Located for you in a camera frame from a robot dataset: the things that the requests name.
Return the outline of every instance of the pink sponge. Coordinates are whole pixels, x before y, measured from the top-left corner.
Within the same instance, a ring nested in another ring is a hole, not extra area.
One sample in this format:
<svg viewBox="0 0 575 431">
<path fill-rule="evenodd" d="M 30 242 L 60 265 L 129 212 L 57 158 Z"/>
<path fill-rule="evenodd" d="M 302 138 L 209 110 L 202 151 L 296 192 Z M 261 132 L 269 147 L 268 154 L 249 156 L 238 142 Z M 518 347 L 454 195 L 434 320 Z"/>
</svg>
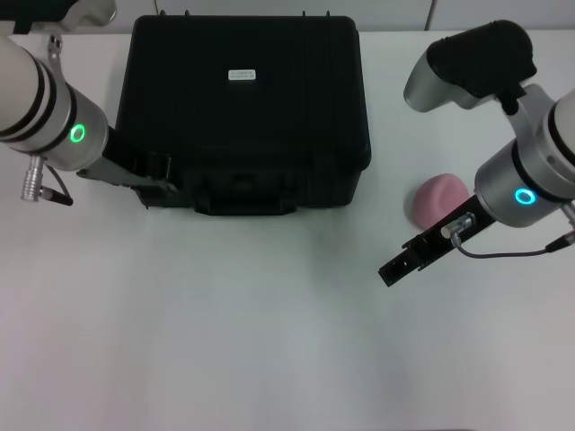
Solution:
<svg viewBox="0 0 575 431">
<path fill-rule="evenodd" d="M 451 173 L 433 177 L 421 186 L 413 201 L 413 220 L 428 230 L 469 198 L 464 182 Z"/>
</svg>

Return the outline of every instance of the cable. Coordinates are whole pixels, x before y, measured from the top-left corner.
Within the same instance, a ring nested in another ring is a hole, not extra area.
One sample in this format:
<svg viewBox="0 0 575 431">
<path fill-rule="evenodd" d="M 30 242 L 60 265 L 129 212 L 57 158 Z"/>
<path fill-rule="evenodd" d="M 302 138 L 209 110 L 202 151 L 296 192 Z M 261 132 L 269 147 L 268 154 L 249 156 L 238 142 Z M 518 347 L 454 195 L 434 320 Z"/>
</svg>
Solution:
<svg viewBox="0 0 575 431">
<path fill-rule="evenodd" d="M 423 27 L 424 31 L 429 31 L 429 27 L 431 27 L 431 21 L 433 20 L 433 15 L 435 13 L 435 7 L 438 5 L 438 0 L 431 0 L 431 6 L 429 8 L 428 19 L 425 21 L 425 27 Z"/>
<path fill-rule="evenodd" d="M 549 251 L 547 250 L 539 250 L 539 251 L 527 251 L 524 253 L 492 253 L 492 254 L 473 254 L 467 250 L 464 250 L 463 247 L 457 247 L 457 249 L 468 258 L 472 259 L 498 259 L 498 258 L 529 258 L 532 256 L 542 256 L 547 254 Z"/>
<path fill-rule="evenodd" d="M 52 175 L 54 176 L 54 178 L 56 179 L 57 183 L 60 185 L 60 188 L 62 189 L 62 192 L 68 197 L 71 198 L 70 196 L 70 192 L 68 191 L 68 189 L 66 188 L 66 184 L 64 184 L 64 182 L 62 181 L 62 179 L 60 178 L 60 176 L 58 175 L 58 173 L 56 172 L 56 170 L 51 167 L 50 165 L 46 165 L 46 167 L 48 168 L 48 170 L 50 172 L 52 172 Z"/>
</svg>

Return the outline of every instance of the white wall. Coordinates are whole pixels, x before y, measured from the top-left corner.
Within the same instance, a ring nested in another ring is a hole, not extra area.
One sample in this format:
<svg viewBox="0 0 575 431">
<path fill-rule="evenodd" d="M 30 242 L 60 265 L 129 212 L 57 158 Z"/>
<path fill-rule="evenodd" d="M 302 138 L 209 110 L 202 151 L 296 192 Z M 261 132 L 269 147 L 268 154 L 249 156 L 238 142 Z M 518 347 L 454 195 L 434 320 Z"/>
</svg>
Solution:
<svg viewBox="0 0 575 431">
<path fill-rule="evenodd" d="M 116 0 L 118 16 L 109 26 L 80 28 L 80 33 L 131 33 L 141 15 L 155 14 L 154 0 Z M 297 15 L 352 17 L 362 31 L 423 30 L 431 0 L 157 0 L 168 14 Z M 464 30 L 495 20 L 511 20 L 526 29 L 575 28 L 574 0 L 438 0 L 431 30 Z"/>
<path fill-rule="evenodd" d="M 104 28 L 77 33 L 131 33 L 141 15 L 155 14 L 153 0 L 116 0 L 118 15 Z M 194 15 L 334 15 L 352 17 L 363 31 L 423 30 L 431 0 L 158 0 L 168 14 Z"/>
<path fill-rule="evenodd" d="M 438 0 L 431 30 L 464 30 L 495 20 L 526 29 L 575 28 L 573 0 Z"/>
</svg>

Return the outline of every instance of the white table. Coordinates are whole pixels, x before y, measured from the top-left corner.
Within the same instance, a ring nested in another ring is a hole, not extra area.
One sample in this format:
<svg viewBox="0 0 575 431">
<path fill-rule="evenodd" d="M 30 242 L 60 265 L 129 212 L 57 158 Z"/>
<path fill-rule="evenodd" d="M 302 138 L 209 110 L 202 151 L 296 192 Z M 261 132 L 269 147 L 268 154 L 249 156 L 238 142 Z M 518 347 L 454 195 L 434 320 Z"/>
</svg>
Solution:
<svg viewBox="0 0 575 431">
<path fill-rule="evenodd" d="M 0 429 L 575 429 L 575 251 L 451 253 L 393 288 L 377 275 L 417 233 L 406 196 L 443 172 L 471 188 L 513 137 L 496 103 L 422 115 L 403 102 L 446 35 L 362 34 L 374 160 L 347 208 L 146 211 L 74 174 L 73 207 L 34 207 L 19 200 L 27 161 L 0 148 Z M 575 31 L 531 36 L 534 82 L 558 98 L 575 87 Z M 65 38 L 68 81 L 112 124 L 128 46 Z M 556 214 L 467 248 L 533 250 L 567 231 Z"/>
</svg>

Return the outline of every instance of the black plastic case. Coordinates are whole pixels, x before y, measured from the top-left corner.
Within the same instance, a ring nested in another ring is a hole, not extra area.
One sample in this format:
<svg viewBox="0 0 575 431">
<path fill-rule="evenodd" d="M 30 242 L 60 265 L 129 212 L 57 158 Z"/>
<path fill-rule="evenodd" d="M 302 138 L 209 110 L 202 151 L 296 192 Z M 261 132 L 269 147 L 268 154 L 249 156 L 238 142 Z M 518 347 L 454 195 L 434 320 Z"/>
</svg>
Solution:
<svg viewBox="0 0 575 431">
<path fill-rule="evenodd" d="M 225 216 L 348 205 L 371 160 L 355 23 L 142 17 L 117 131 L 169 154 L 177 192 L 133 187 L 148 207 Z"/>
</svg>

